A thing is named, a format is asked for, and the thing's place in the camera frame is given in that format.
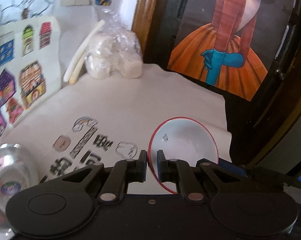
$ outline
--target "dark wooden frame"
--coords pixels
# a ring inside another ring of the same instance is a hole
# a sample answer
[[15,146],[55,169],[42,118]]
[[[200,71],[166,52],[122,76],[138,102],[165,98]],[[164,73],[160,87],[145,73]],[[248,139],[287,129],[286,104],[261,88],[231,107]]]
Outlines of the dark wooden frame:
[[[152,47],[166,3],[167,0],[138,0],[132,30],[140,39],[144,58],[148,56],[148,47]],[[251,120],[253,129],[246,134],[243,145],[237,149],[242,152],[242,164],[251,166],[261,161],[301,115],[301,40],[291,42],[290,47],[285,62],[281,64],[287,78],[281,82],[275,94],[265,98],[256,109],[259,119]]]

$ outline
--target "white wall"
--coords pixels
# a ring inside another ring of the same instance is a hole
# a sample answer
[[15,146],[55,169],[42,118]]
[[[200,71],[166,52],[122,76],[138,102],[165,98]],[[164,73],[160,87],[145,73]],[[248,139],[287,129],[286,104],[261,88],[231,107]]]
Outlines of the white wall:
[[287,135],[258,165],[286,174],[301,161],[301,116]]

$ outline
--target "orange dress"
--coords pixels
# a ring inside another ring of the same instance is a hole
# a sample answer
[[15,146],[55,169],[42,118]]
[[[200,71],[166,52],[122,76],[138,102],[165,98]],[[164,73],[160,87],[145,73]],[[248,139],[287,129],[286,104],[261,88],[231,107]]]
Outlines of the orange dress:
[[242,28],[241,38],[234,35],[241,23],[246,0],[217,0],[212,23],[206,24],[179,43],[172,51],[168,69],[205,82],[207,70],[201,54],[209,49],[240,53],[242,67],[222,65],[215,86],[251,100],[263,82],[267,70],[250,48],[256,15]]

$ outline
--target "metal screw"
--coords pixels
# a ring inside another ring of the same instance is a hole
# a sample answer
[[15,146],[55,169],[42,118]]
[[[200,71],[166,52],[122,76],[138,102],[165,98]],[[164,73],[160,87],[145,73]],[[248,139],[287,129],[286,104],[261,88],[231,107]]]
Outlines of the metal screw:
[[204,198],[203,194],[201,193],[190,193],[188,195],[188,199],[193,200],[193,201],[201,201]]
[[150,200],[148,201],[148,203],[149,203],[149,204],[156,204],[156,200],[155,200],[155,199],[150,199]]
[[100,199],[103,201],[113,201],[116,198],[116,195],[113,193],[104,193],[100,196]]

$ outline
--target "poster of woman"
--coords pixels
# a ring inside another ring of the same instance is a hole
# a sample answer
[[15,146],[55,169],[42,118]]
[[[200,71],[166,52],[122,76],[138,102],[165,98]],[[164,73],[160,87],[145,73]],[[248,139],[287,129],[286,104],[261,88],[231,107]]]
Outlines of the poster of woman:
[[[183,30],[181,25],[178,36],[183,33],[184,38],[175,44],[168,69],[250,101],[276,55],[276,51],[267,51],[268,44],[261,48],[263,41],[255,34],[259,17],[265,17],[263,10],[271,9],[277,10],[273,14],[275,19],[276,14],[284,14],[285,7],[274,8],[276,0],[215,1],[213,17],[209,23],[186,35],[185,28]],[[286,3],[293,6],[294,0],[286,0]],[[201,7],[205,13],[205,3],[201,3]],[[277,49],[283,39],[288,18],[286,22],[278,22],[277,26],[272,26],[282,30],[280,35],[273,37],[273,46]],[[252,45],[253,39],[260,41]]]

